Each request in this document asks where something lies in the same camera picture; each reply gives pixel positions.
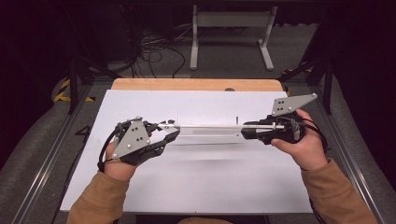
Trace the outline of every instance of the metal bracket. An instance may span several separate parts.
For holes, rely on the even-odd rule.
[[[272,116],[277,117],[280,115],[289,114],[303,105],[307,105],[311,101],[316,100],[317,98],[318,96],[315,93],[309,95],[277,98],[274,100]]]
[[[112,158],[118,159],[149,144],[149,134],[142,118],[131,120],[131,126],[116,146]]]

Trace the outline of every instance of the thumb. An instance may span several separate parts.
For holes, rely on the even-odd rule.
[[[274,147],[277,147],[279,150],[286,152],[288,154],[290,154],[292,151],[292,145],[286,141],[281,140],[281,139],[274,138],[271,141],[271,145],[273,145]]]

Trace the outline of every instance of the tan sleeve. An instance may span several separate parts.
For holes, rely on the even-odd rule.
[[[129,182],[98,172],[70,209],[67,223],[111,223],[122,215]]]
[[[316,210],[327,224],[377,223],[335,161],[317,170],[302,171],[303,181]]]

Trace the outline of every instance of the white stand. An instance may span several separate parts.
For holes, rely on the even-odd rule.
[[[269,71],[274,70],[267,49],[268,39],[274,24],[277,7],[272,7],[271,11],[264,12],[207,12],[197,10],[194,6],[192,13],[192,48],[190,70],[198,68],[198,27],[265,27],[265,36],[259,39],[259,46],[262,51],[265,65]]]

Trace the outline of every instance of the human hand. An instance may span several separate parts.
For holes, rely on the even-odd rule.
[[[106,148],[106,160],[111,159],[114,150],[114,144],[108,144]],[[105,175],[111,176],[118,180],[129,181],[134,175],[134,171],[136,170],[136,168],[137,166],[122,162],[120,161],[120,159],[107,161],[105,163]]]
[[[301,109],[297,110],[297,114],[302,119],[312,120],[309,114]],[[315,126],[307,120],[304,120],[304,123]],[[294,161],[307,171],[318,169],[328,163],[319,134],[308,128],[305,128],[305,137],[296,144],[273,139],[271,145],[290,154]]]

